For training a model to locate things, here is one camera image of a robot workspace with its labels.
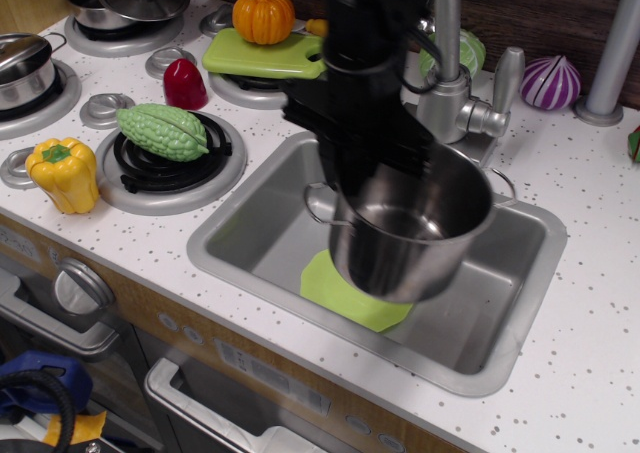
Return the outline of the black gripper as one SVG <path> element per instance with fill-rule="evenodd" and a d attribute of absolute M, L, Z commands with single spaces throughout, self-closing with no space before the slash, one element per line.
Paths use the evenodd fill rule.
<path fill-rule="evenodd" d="M 325 180 L 359 197 L 383 178 L 384 165 L 420 177 L 434 137 L 403 106 L 404 60 L 364 69 L 327 64 L 324 79 L 288 79 L 284 118 L 314 133 Z"/>

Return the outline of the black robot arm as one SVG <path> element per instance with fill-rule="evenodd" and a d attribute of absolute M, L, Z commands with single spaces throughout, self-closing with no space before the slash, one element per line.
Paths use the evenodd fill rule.
<path fill-rule="evenodd" d="M 421 177 L 432 134 L 401 102 L 407 40 L 428 0 L 325 0 L 323 79 L 283 84 L 286 120 L 313 132 L 329 184 L 356 196 L 380 166 Z"/>

